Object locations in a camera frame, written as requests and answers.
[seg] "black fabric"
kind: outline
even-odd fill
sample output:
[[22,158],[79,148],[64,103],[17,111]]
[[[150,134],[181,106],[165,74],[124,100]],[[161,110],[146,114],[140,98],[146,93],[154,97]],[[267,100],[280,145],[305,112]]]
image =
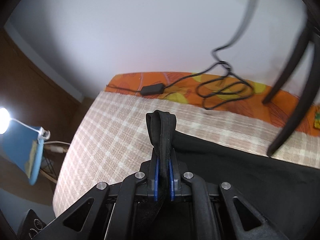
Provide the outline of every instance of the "black fabric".
[[157,217],[169,191],[169,156],[177,119],[174,114],[159,110],[146,114],[148,134],[154,151],[160,160],[158,201],[141,203],[135,222],[136,235],[144,236]]
[[[207,182],[234,185],[291,240],[304,239],[320,215],[320,170],[249,154],[175,132],[177,158]],[[308,239],[320,239],[319,224]]]

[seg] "white wall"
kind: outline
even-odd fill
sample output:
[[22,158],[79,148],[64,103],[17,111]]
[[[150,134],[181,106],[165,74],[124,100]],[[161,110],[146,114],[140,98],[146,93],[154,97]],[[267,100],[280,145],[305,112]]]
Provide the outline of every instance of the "white wall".
[[[57,73],[95,97],[117,73],[208,67],[210,51],[233,35],[246,1],[22,0],[10,23]],[[304,10],[301,0],[260,0],[248,31],[222,59],[242,77],[272,85]],[[293,94],[303,87],[311,52],[285,87]]]
[[25,215],[25,212],[29,209],[33,209],[38,217],[46,224],[55,219],[52,206],[42,205],[17,197],[16,195],[1,188],[0,209],[15,233],[18,231],[18,227]]

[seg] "power cord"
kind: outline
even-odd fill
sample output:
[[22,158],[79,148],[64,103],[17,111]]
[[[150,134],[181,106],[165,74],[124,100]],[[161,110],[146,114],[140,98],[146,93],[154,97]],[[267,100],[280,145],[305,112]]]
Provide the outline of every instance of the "power cord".
[[[141,90],[131,90],[131,89],[127,89],[127,88],[116,87],[116,86],[113,86],[113,85],[107,85],[107,87],[114,88],[114,89],[125,90],[125,91],[130,91],[130,92],[133,92],[133,93],[140,93],[142,96],[157,95],[157,94],[161,95],[164,92],[164,89],[172,87],[173,85],[175,85],[176,83],[178,83],[178,82],[180,82],[180,81],[182,81],[184,79],[191,78],[191,77],[196,77],[196,76],[200,76],[202,74],[205,74],[205,73],[209,72],[210,70],[214,69],[216,66],[221,65],[226,70],[226,74],[224,76],[220,76],[219,78],[215,78],[215,79],[208,80],[206,82],[202,82],[196,87],[197,95],[203,98],[202,107],[204,109],[206,109],[206,110],[212,110],[212,109],[215,109],[218,106],[221,106],[221,105],[226,104],[228,102],[244,100],[244,99],[250,98],[253,95],[253,92],[254,92],[254,88],[252,87],[252,85],[250,85],[246,80],[244,80],[240,76],[238,76],[235,73],[233,73],[231,64],[226,62],[226,61],[221,60],[218,57],[217,52],[233,46],[240,39],[240,37],[243,35],[244,31],[247,29],[250,21],[252,20],[253,13],[254,13],[254,11],[255,11],[255,9],[257,7],[257,1],[258,0],[249,0],[248,1],[248,5],[246,7],[246,12],[244,14],[244,18],[243,18],[243,20],[241,22],[241,25],[239,26],[238,30],[236,31],[234,36],[231,38],[231,40],[227,44],[212,50],[211,54],[212,54],[213,58],[217,62],[215,62],[213,65],[211,65],[209,68],[205,69],[204,71],[199,72],[199,73],[195,73],[195,74],[192,74],[192,75],[188,75],[188,76],[185,76],[185,77],[182,77],[182,78],[179,78],[178,80],[176,80],[175,82],[173,82],[173,83],[171,83],[171,84],[169,84],[167,86],[165,86],[163,83],[161,83],[161,84],[156,84],[156,85],[144,86]],[[238,81],[233,82],[233,83],[221,88],[220,90],[218,90],[216,92],[211,92],[211,93],[206,94],[206,95],[201,94],[199,92],[199,89],[202,86],[207,85],[209,83],[214,83],[214,82],[217,82],[217,81],[221,81],[220,83],[223,83],[225,81],[225,79],[227,77],[229,77],[229,76],[235,77],[236,79],[238,79]],[[244,86],[241,89],[239,89],[238,91],[235,91],[235,92],[224,92],[224,90],[227,90],[227,89],[229,89],[229,88],[231,88],[231,87],[233,87],[235,85],[238,85],[238,84],[243,84]],[[240,95],[240,93],[244,93],[248,89],[250,90],[250,93],[248,95]],[[225,101],[223,101],[223,102],[221,102],[221,103],[219,103],[219,104],[217,104],[215,106],[212,106],[212,107],[205,106],[206,100],[208,98],[216,96],[216,95],[237,95],[239,97],[238,98],[232,98],[232,99],[229,99],[229,100],[225,100]]]

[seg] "metal screw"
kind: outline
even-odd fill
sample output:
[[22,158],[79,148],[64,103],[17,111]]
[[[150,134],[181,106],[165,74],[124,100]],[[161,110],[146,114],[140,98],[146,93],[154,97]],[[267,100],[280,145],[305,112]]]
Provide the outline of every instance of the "metal screw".
[[144,178],[144,173],[142,171],[139,171],[135,174],[137,179],[143,179]]
[[222,182],[221,183],[221,187],[224,189],[230,189],[231,188],[231,184],[229,182]]
[[107,187],[107,184],[105,182],[99,182],[97,184],[97,189],[105,189]]
[[187,171],[187,172],[183,173],[183,177],[185,177],[186,179],[192,179],[193,173],[190,171]]

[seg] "white cable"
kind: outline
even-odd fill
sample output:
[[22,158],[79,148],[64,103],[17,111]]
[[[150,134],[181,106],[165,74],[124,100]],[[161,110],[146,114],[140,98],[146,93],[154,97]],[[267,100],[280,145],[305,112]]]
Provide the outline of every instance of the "white cable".
[[17,119],[11,118],[11,120],[18,122],[19,124],[22,124],[23,126],[25,126],[25,127],[29,128],[29,129],[31,129],[31,130],[33,130],[33,131],[37,132],[38,134],[41,134],[41,131],[39,131],[39,130],[37,130],[37,129],[34,129],[34,128],[32,128],[32,127],[30,127],[30,126],[28,126],[28,125],[24,124],[23,122],[20,122],[20,121],[19,121],[19,120],[17,120]]
[[68,144],[68,145],[71,145],[70,143],[66,143],[66,142],[61,142],[61,141],[51,141],[51,142],[44,142],[43,144],[50,144],[50,143],[63,143],[63,144]]

